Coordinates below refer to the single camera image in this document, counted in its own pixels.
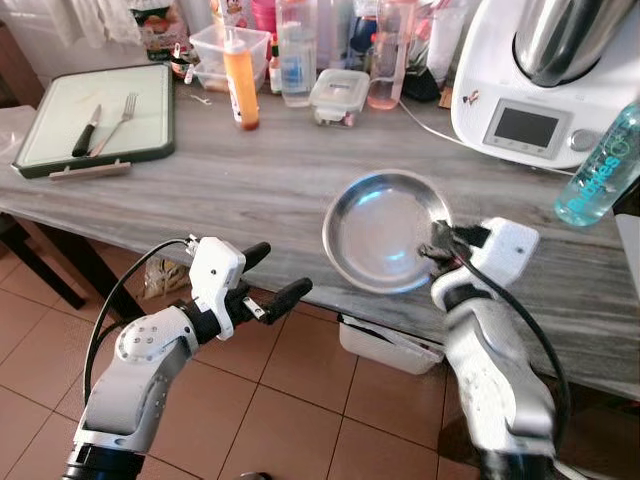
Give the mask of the round steel plate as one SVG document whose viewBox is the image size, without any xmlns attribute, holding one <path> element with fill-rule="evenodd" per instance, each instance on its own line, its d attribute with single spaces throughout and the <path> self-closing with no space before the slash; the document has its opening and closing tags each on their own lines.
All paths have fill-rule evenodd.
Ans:
<svg viewBox="0 0 640 480">
<path fill-rule="evenodd" d="M 323 246 L 335 270 L 364 291 L 398 294 L 426 285 L 440 264 L 425 255 L 451 210 L 430 180 L 401 169 L 362 175 L 335 197 L 323 221 Z"/>
</svg>

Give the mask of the grey-topped dark wood table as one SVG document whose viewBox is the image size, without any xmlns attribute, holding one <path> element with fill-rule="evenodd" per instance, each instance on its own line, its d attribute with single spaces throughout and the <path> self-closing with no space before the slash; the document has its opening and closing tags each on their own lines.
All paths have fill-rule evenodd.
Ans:
<svg viewBox="0 0 640 480">
<path fill-rule="evenodd" d="M 640 396 L 640 307 L 620 232 L 611 219 L 575 228 L 554 214 L 566 174 L 538 172 L 443 140 L 447 111 L 417 105 L 365 111 L 352 128 L 320 127 L 310 110 L 260 99 L 260 125 L 242 131 L 223 93 L 175 92 L 177 150 L 118 177 L 52 183 L 0 166 L 0 210 L 47 227 L 142 252 L 195 234 L 271 253 L 247 282 L 274 291 L 307 276 L 308 302 L 429 340 L 445 335 L 426 289 L 374 294 L 349 284 L 323 248 L 325 212 L 365 174 L 422 175 L 453 221 L 506 218 L 540 234 L 509 287 L 547 333 L 568 379 Z"/>
</svg>

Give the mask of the printed shopping bag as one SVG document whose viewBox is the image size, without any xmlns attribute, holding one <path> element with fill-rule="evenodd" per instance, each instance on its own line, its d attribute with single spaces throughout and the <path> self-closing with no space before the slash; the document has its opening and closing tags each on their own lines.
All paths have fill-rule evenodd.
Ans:
<svg viewBox="0 0 640 480">
<path fill-rule="evenodd" d="M 143 289 L 141 300 L 151 300 L 164 294 L 179 291 L 189 284 L 189 269 L 186 265 L 169 259 L 148 259 L 142 266 Z"/>
</svg>

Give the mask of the white plastic bin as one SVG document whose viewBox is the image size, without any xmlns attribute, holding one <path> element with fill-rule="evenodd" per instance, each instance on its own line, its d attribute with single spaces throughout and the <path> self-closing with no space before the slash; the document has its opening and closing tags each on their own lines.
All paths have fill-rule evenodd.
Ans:
<svg viewBox="0 0 640 480">
<path fill-rule="evenodd" d="M 439 344 L 367 323 L 344 314 L 338 315 L 340 344 L 352 355 L 370 358 L 410 375 L 424 375 L 445 360 Z"/>
</svg>

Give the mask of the small lidded glass container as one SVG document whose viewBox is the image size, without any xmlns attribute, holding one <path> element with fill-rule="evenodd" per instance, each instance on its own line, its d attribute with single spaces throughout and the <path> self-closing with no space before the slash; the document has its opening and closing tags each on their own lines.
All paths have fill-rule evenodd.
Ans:
<svg viewBox="0 0 640 480">
<path fill-rule="evenodd" d="M 362 70 L 323 70 L 308 96 L 314 108 L 314 123 L 353 127 L 364 110 L 369 86 L 370 76 Z"/>
</svg>

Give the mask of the orange sauce squeeze bottle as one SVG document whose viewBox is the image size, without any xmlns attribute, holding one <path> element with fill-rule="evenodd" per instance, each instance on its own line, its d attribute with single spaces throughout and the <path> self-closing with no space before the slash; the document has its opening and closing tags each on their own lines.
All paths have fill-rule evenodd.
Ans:
<svg viewBox="0 0 640 480">
<path fill-rule="evenodd" d="M 233 118 L 242 131 L 259 128 L 259 102 L 253 82 L 253 60 L 247 42 L 238 36 L 236 27 L 221 29 L 224 67 L 232 105 Z"/>
</svg>

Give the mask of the silver metal fork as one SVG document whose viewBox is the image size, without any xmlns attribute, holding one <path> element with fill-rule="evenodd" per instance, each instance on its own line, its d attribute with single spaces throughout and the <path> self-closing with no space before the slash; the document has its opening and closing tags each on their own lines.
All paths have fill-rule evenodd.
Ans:
<svg viewBox="0 0 640 480">
<path fill-rule="evenodd" d="M 102 140 L 97 143 L 95 147 L 90 151 L 91 157 L 97 157 L 101 154 L 102 151 L 105 150 L 105 147 L 109 145 L 111 138 L 114 137 L 114 134 L 119 131 L 120 127 L 124 123 L 127 123 L 128 120 L 131 120 L 134 116 L 134 110 L 136 110 L 136 104 L 138 99 L 137 92 L 129 92 L 128 96 L 125 97 L 122 114 L 120 114 L 120 118 L 118 122 L 116 122 L 113 127 L 111 127 L 110 131 L 106 133 L 106 136 L 102 138 Z"/>
</svg>

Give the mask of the clear plastic bottle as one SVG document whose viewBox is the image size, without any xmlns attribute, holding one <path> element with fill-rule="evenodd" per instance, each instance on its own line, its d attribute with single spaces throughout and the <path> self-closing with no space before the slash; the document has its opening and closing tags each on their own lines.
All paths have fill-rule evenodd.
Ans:
<svg viewBox="0 0 640 480">
<path fill-rule="evenodd" d="M 316 79 L 316 0 L 275 0 L 282 96 L 289 108 L 307 108 Z"/>
</svg>

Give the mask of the clear plastic storage box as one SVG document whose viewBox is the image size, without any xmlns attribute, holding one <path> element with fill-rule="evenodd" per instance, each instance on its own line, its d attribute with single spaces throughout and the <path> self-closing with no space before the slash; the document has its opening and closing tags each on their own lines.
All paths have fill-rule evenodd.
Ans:
<svg viewBox="0 0 640 480">
<path fill-rule="evenodd" d="M 253 82 L 256 90 L 260 90 L 262 83 L 268 77 L 268 50 L 271 35 L 260 29 L 234 28 L 236 38 L 243 41 L 250 50 L 253 65 Z M 224 29 L 210 26 L 189 37 L 189 42 L 195 47 L 198 64 L 195 65 L 195 77 L 206 90 L 228 93 L 227 73 L 224 67 L 224 47 L 221 41 Z"/>
</svg>

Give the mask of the green-rimmed white tray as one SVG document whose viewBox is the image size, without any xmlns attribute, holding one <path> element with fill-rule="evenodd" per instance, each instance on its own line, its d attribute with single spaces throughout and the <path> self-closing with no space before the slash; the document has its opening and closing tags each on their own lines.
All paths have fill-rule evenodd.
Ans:
<svg viewBox="0 0 640 480">
<path fill-rule="evenodd" d="M 33 179 L 172 155 L 174 92 L 173 74 L 161 63 L 59 76 L 35 109 L 12 166 Z"/>
</svg>

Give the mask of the steel mixing bowl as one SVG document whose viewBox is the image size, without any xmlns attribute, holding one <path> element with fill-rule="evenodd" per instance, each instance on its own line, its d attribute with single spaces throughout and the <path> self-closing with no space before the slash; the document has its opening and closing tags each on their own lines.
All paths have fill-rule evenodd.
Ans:
<svg viewBox="0 0 640 480">
<path fill-rule="evenodd" d="M 517 67 L 536 86 L 556 87 L 599 63 L 637 0 L 525 0 L 513 40 Z"/>
</svg>

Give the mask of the red plastic container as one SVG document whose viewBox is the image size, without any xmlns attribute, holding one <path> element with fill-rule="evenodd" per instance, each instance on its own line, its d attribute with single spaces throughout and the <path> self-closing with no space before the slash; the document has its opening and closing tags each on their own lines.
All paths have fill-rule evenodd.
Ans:
<svg viewBox="0 0 640 480">
<path fill-rule="evenodd" d="M 251 0 L 250 10 L 253 18 L 253 27 L 275 35 L 276 0 Z"/>
</svg>

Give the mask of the printed food package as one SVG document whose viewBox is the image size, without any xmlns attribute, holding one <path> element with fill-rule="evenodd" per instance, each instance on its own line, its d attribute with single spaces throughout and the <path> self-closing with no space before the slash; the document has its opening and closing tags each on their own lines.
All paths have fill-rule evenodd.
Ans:
<svg viewBox="0 0 640 480">
<path fill-rule="evenodd" d="M 177 0 L 125 0 L 125 5 L 140 29 L 148 60 L 172 60 L 175 46 L 180 52 L 191 50 L 189 28 Z"/>
</svg>

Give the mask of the white hanging towel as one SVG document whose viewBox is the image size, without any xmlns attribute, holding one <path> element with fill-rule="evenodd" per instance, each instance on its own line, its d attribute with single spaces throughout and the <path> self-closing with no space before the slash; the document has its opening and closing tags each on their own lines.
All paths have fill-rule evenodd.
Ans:
<svg viewBox="0 0 640 480">
<path fill-rule="evenodd" d="M 91 49 L 101 49 L 108 42 L 142 44 L 131 3 L 132 0 L 44 0 L 60 41 L 70 47 L 83 38 Z"/>
</svg>

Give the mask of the black-handled table knife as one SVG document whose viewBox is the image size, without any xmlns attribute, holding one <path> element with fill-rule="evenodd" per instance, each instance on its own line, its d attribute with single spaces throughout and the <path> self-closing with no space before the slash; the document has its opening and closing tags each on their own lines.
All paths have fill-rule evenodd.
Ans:
<svg viewBox="0 0 640 480">
<path fill-rule="evenodd" d="M 93 137 L 93 133 L 95 133 L 97 127 L 99 127 L 99 123 L 102 115 L 102 106 L 97 105 L 95 109 L 93 109 L 90 119 L 87 120 L 86 125 L 82 129 L 82 132 L 79 133 L 79 137 L 77 138 L 76 143 L 74 143 L 73 150 L 70 151 L 70 155 L 73 157 L 83 157 L 88 154 L 90 151 L 90 142 Z"/>
</svg>

